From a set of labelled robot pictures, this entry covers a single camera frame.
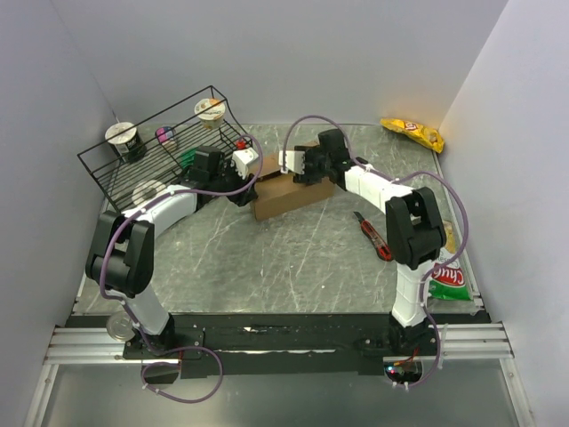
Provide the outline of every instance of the brown box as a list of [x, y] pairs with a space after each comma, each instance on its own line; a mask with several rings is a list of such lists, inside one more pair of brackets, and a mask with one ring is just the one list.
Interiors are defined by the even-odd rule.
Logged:
[[266, 220], [325, 200], [334, 194], [335, 185], [324, 178], [314, 185], [296, 184], [292, 173], [280, 173], [278, 153], [263, 158], [260, 178], [255, 182], [259, 198], [251, 203], [252, 214], [257, 221]]

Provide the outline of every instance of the yellow chip bag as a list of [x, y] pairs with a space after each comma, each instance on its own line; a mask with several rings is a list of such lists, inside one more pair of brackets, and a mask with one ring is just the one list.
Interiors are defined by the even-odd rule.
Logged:
[[445, 140], [438, 130], [432, 127], [407, 122], [398, 118], [383, 118], [381, 125], [390, 131], [403, 133], [423, 147], [433, 149], [437, 153], [442, 153], [445, 147]]

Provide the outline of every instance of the gray marble tabletop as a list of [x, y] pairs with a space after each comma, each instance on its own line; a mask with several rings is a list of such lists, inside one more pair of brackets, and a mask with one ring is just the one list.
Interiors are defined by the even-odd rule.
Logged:
[[[326, 125], [301, 125], [291, 144], [315, 141]], [[247, 125], [265, 153], [278, 150], [288, 125]], [[374, 125], [346, 125], [354, 151], [391, 176], [436, 172], [431, 151]], [[448, 200], [438, 182], [430, 186], [444, 220]], [[396, 296], [397, 266], [378, 259], [359, 229], [359, 211], [385, 236], [385, 217], [362, 198], [336, 190], [323, 202], [264, 222], [249, 206], [226, 198], [178, 222], [156, 240], [152, 286], [170, 312], [388, 312]], [[431, 301], [435, 312], [477, 311], [470, 301]], [[75, 314], [119, 310], [87, 280]]]

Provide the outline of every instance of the chip bag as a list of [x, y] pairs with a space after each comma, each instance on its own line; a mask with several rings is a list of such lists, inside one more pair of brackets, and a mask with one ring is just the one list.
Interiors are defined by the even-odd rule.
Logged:
[[433, 149], [437, 153], [442, 153], [445, 147], [445, 140], [438, 130], [432, 127], [407, 122], [398, 118], [383, 118], [381, 125], [390, 131], [403, 133], [423, 147]]
[[[441, 253], [435, 265], [440, 265], [456, 254], [456, 242], [454, 240], [453, 225], [444, 222], [446, 232], [446, 245], [441, 248]], [[466, 280], [462, 272], [459, 260], [456, 260], [430, 278], [429, 293], [433, 298], [441, 300], [471, 300]]]

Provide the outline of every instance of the black metal shelf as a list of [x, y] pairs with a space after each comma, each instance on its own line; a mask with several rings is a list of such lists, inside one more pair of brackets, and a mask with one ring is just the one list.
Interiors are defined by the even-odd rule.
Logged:
[[[225, 118], [231, 117], [233, 124], [224, 120], [221, 127], [209, 130], [202, 125], [196, 114], [192, 114], [172, 125], [171, 114], [186, 117], [187, 113], [184, 114], [184, 111], [189, 110], [193, 113], [194, 106], [203, 98], [215, 98], [223, 102], [226, 106]], [[155, 130], [164, 125], [169, 125], [176, 132], [178, 147], [173, 152], [162, 146], [155, 136]], [[125, 155], [120, 155], [110, 148], [106, 140], [77, 154], [87, 173], [118, 212], [134, 207], [132, 192], [142, 182], [154, 180], [168, 185], [177, 180], [183, 169], [182, 154], [199, 146], [208, 145], [221, 149], [227, 159], [236, 150], [236, 142], [240, 135], [245, 133], [244, 128], [236, 121], [228, 99], [212, 85], [192, 93], [135, 126], [147, 149], [144, 157], [135, 163], [126, 162]], [[247, 146], [251, 146], [251, 141], [245, 139], [245, 142]]]

